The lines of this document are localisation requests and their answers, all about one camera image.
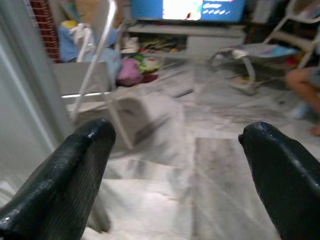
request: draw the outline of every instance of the white marble tile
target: white marble tile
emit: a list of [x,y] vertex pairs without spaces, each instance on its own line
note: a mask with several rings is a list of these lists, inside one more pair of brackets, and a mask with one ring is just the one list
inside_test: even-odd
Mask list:
[[108,179],[100,192],[114,231],[182,234],[182,239],[190,239],[186,228],[191,225],[191,206],[180,204],[167,182]]
[[195,154],[195,202],[212,218],[217,209],[238,209],[244,221],[255,222],[266,235],[275,228],[255,189],[250,168],[237,140],[197,139]]

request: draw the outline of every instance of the folding chair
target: folding chair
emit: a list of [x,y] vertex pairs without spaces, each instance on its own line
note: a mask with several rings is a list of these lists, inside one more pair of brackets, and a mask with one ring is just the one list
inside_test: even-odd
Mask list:
[[77,119],[85,96],[101,95],[105,105],[110,111],[115,127],[119,130],[127,147],[132,149],[133,143],[121,122],[114,103],[113,91],[116,89],[115,81],[111,79],[110,71],[106,70],[108,64],[100,61],[102,52],[106,47],[106,42],[111,35],[116,12],[117,4],[115,0],[100,1],[91,26],[97,39],[97,48],[91,62],[59,63],[54,65],[54,70],[60,84],[62,95],[75,97],[71,119],[73,121]]
[[[253,63],[266,63],[272,61],[285,60],[289,56],[296,55],[300,49],[304,52],[303,58],[299,61],[297,68],[303,68],[310,60],[319,42],[319,34],[313,39],[307,39],[294,34],[282,31],[282,27],[288,21],[295,21],[304,24],[315,24],[320,22],[319,16],[310,16],[307,10],[320,9],[319,0],[291,0],[286,9],[285,17],[274,28],[272,33],[263,43],[245,44],[235,47],[219,49],[209,60],[210,66],[217,68],[221,66],[221,59],[228,61],[242,61],[247,74],[248,81],[242,83],[231,83],[231,86],[241,90],[245,94],[254,95],[257,92],[256,70]],[[285,42],[292,47],[271,44],[271,40]]]

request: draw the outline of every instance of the chair leg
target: chair leg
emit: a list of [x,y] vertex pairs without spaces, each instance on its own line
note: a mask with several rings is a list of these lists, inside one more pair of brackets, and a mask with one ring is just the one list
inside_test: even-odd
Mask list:
[[119,130],[120,135],[124,140],[124,143],[126,144],[126,146],[129,150],[133,149],[134,145],[133,145],[132,141],[130,140],[124,125],[122,124],[122,121],[120,119],[120,116],[118,114],[117,109],[115,108],[115,106],[112,104],[111,101],[108,101],[107,105],[108,105],[108,109],[110,111],[111,117],[113,119],[113,122],[114,122],[116,128]]
[[123,138],[124,143],[126,144],[127,148],[129,150],[133,149],[134,144],[130,140],[129,135],[128,135],[124,125],[122,124],[122,121],[121,121],[120,116],[118,114],[117,108],[115,107],[115,104],[113,103],[113,100],[114,100],[112,98],[113,92],[111,91],[108,95],[106,95],[104,93],[105,87],[104,87],[103,82],[101,82],[100,79],[98,79],[98,78],[95,78],[95,80],[96,80],[97,84],[99,85],[100,92],[102,94],[102,97],[104,99],[106,106],[108,107],[108,109],[110,111],[110,114],[111,114],[111,117],[112,117],[113,123],[115,124],[116,129],[118,129],[118,131],[120,132],[120,135]]
[[90,221],[88,221],[87,226],[98,233],[107,233],[111,228],[111,221],[104,210],[104,205],[102,204],[99,194],[95,199],[92,211],[90,213]]

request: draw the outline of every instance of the blue fabric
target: blue fabric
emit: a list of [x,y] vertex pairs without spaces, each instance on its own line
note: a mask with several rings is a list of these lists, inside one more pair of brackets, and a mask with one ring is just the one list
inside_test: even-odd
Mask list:
[[[60,26],[58,29],[58,37],[59,37],[59,51],[60,57],[63,62],[69,62],[73,59],[76,59],[78,56],[78,48],[74,43],[72,36],[69,34],[69,29],[64,26]],[[113,29],[111,31],[109,39],[106,41],[105,46],[109,47],[112,44],[117,42],[118,38],[118,30]]]
[[[93,57],[93,54],[88,53],[84,58],[84,62],[91,62]],[[99,61],[107,63],[107,72],[111,77],[112,83],[115,84],[121,69],[121,55],[116,50],[106,47],[102,51]]]
[[58,29],[59,37],[59,51],[63,62],[69,62],[76,59],[78,56],[78,49],[74,43],[73,38],[69,35],[69,29],[60,26]]

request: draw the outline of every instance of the television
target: television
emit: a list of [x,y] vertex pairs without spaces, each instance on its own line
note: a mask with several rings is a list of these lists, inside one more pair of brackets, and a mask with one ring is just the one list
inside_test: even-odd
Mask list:
[[137,20],[239,22],[246,0],[131,0]]

